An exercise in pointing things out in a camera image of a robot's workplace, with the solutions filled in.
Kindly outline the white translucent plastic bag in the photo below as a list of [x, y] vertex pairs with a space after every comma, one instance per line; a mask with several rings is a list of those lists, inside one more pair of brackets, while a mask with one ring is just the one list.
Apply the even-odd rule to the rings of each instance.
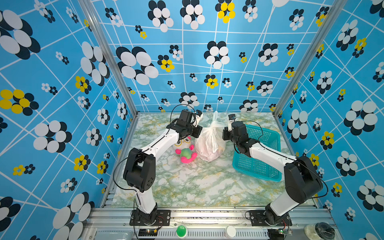
[[226, 149], [226, 141], [222, 137], [225, 125], [218, 121], [218, 115], [219, 113], [215, 111], [211, 125], [203, 128], [195, 141], [198, 156], [206, 162], [216, 160]]

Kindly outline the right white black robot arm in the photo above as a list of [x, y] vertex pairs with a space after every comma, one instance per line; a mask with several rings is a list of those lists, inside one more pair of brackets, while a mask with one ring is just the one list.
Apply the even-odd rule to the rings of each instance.
[[284, 174], [285, 190], [265, 207], [264, 216], [270, 226], [279, 224], [283, 216], [320, 192], [324, 183], [311, 160], [306, 156], [283, 154], [249, 137], [246, 125], [229, 120], [223, 130], [223, 140], [231, 141], [236, 152], [260, 160]]

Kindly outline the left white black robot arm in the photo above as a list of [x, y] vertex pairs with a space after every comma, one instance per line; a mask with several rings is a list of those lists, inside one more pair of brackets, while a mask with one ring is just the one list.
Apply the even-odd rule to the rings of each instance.
[[152, 185], [156, 179], [157, 160], [170, 147], [188, 137], [200, 136], [199, 121], [203, 113], [199, 110], [182, 110], [180, 116], [167, 125], [165, 131], [143, 149], [133, 148], [127, 157], [123, 178], [130, 190], [136, 191], [139, 219], [152, 224], [157, 217], [158, 205], [154, 199]]

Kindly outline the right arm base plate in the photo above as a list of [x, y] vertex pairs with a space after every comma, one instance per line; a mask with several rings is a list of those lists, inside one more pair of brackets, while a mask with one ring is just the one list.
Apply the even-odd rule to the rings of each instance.
[[273, 222], [268, 222], [268, 217], [265, 215], [264, 210], [250, 210], [246, 211], [245, 218], [251, 222], [253, 227], [291, 227], [292, 220], [289, 213], [285, 213], [281, 217], [274, 219]]

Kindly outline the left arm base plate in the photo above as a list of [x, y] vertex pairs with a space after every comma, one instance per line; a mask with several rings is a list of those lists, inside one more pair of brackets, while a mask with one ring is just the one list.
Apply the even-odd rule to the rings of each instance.
[[171, 220], [170, 210], [155, 210], [145, 214], [140, 210], [131, 211], [130, 226], [169, 226]]

